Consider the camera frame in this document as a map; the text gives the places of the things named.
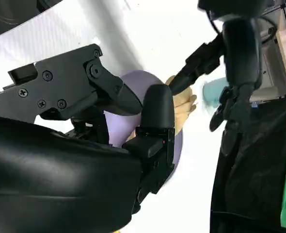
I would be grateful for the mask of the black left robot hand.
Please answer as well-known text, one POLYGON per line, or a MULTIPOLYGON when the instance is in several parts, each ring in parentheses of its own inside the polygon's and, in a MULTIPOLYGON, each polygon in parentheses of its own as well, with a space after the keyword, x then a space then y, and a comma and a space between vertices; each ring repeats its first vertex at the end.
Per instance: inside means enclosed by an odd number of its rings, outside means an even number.
POLYGON ((169 87, 173 95, 181 93, 202 75, 213 72, 221 56, 228 85, 221 92, 209 128, 213 132, 226 120, 234 130, 241 130, 248 122, 251 95, 261 85, 261 38, 254 19, 226 21, 222 32, 186 59, 169 87))

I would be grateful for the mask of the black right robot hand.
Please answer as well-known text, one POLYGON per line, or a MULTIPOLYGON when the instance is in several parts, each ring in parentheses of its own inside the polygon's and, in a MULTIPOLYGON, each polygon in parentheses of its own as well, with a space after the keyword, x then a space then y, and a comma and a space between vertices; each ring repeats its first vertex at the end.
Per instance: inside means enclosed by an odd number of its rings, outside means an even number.
POLYGON ((112 233, 174 169, 169 86, 143 100, 96 44, 9 72, 0 92, 0 233, 112 233))

